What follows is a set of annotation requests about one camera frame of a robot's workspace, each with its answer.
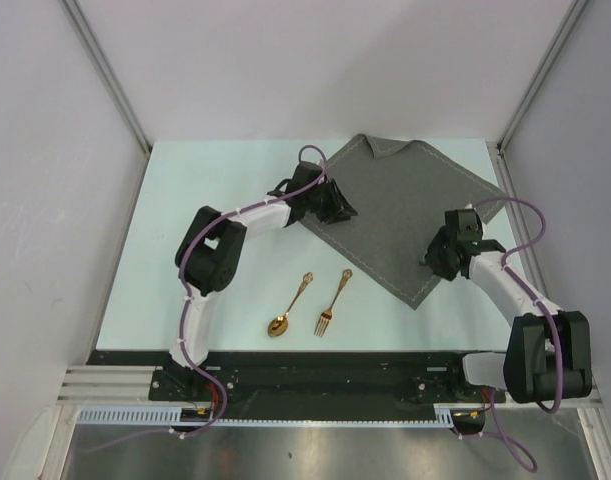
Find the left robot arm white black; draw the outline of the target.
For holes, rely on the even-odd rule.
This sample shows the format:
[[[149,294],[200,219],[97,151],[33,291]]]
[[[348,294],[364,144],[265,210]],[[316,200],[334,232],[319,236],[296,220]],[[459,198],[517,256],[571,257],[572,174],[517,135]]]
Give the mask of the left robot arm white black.
[[[286,228],[312,213],[323,224],[345,222],[358,215],[322,164],[300,162],[252,205],[221,212],[200,208],[176,252],[175,264],[184,288],[176,340],[163,371],[182,398],[199,397],[205,374],[196,369],[209,353],[209,331],[220,293],[237,273],[246,241]]]

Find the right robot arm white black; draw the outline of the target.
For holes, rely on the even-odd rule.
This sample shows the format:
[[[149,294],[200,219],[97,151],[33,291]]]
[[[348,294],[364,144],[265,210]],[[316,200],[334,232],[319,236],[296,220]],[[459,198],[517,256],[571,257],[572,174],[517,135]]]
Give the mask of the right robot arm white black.
[[[563,400],[586,398],[593,390],[589,321],[565,311],[519,275],[509,252],[484,235],[472,209],[450,210],[431,240],[424,264],[444,280],[473,282],[506,319],[510,334],[504,352],[471,353],[448,373],[446,388],[469,401],[482,386],[509,393],[520,404],[556,411]]]

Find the grey cloth napkin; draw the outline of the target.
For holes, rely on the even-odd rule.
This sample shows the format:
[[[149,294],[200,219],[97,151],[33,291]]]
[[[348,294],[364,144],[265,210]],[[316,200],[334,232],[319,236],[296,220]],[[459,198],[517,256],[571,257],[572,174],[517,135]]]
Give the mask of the grey cloth napkin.
[[[302,225],[412,309],[440,281],[421,261],[445,212],[481,202],[489,222],[503,207],[496,185],[422,140],[357,134],[328,174],[356,216],[324,224],[308,214]]]

